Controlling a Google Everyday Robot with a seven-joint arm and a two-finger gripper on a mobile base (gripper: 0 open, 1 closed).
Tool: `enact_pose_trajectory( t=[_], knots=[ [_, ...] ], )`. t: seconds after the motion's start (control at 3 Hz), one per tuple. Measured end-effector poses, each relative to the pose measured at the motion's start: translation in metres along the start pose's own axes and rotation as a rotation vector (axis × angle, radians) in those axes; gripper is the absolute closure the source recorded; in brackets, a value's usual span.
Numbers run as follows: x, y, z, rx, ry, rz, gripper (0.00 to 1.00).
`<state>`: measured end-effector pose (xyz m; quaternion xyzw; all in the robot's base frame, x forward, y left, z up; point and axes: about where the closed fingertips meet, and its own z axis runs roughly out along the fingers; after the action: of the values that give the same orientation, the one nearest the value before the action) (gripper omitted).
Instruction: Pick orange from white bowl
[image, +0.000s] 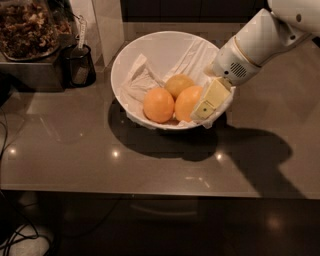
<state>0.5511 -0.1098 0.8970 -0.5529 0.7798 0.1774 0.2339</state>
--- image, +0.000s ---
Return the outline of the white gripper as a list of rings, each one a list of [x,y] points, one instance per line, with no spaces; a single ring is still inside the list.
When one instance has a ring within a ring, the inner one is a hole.
[[[243,53],[233,36],[205,67],[206,75],[218,78],[204,86],[200,99],[191,112],[191,120],[216,120],[232,102],[232,85],[247,82],[260,70],[261,67]]]

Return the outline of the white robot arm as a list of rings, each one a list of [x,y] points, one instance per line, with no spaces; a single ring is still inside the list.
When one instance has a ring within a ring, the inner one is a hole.
[[[231,104],[235,88],[254,77],[275,56],[311,36],[320,36],[320,0],[267,0],[260,10],[218,51],[205,68],[210,77],[191,120],[214,122]]]

